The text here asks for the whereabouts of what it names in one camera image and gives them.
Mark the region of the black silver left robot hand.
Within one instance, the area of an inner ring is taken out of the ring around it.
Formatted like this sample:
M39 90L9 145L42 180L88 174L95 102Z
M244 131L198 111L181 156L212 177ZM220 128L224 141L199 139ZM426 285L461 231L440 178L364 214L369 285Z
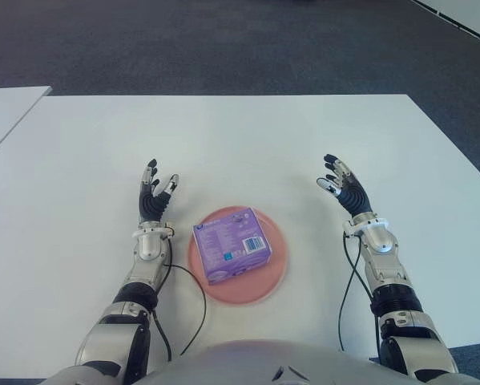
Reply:
M146 221L160 222L173 192L179 185L179 175L173 174L166 185L157 190L160 183L160 180L155 177L157 172L157 160L152 159L147 163L139 182L140 223Z

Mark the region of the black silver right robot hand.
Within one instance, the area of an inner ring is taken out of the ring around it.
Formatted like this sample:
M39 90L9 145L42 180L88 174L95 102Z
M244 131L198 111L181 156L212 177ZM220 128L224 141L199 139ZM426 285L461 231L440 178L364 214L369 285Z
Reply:
M317 178L317 185L333 195L351 217L371 213L369 197L351 169L331 154L324 156L324 162L333 174Z

